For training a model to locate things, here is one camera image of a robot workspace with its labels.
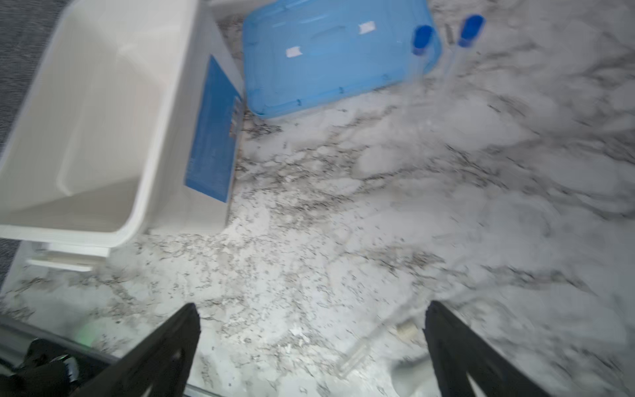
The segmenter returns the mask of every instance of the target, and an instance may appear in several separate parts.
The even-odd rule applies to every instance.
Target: blue label
[[[243,103],[218,62],[210,57],[185,185],[224,203],[229,199]]]

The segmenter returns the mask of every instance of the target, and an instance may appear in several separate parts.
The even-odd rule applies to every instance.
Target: gray carpet
[[[29,89],[57,18],[69,0],[0,0],[0,148]],[[18,241],[0,239],[0,285]]]

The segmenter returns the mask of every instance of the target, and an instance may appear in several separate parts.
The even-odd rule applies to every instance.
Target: white sticker
[[[359,34],[366,34],[375,30],[375,21],[364,22],[359,26]]]
[[[287,58],[293,58],[299,55],[302,55],[302,52],[300,51],[300,47],[291,47],[286,49]]]

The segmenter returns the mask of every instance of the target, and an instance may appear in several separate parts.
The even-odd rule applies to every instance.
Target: white plastic bin
[[[184,182],[212,58],[242,105],[240,73],[201,1],[71,3],[0,159],[0,237],[45,243],[32,264],[88,270],[150,225],[221,230],[229,195]]]

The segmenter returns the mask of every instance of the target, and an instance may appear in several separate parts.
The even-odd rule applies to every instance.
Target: marble countertop
[[[438,299],[554,395],[634,394],[633,4],[430,7],[445,40],[469,13],[488,23],[449,101],[429,76],[418,128],[398,86],[248,114],[223,233],[139,235],[89,274],[25,266],[23,244],[2,312],[122,355],[194,302],[191,384],[379,397],[425,340],[380,333],[346,379],[338,362]],[[241,22],[220,23],[238,62]]]

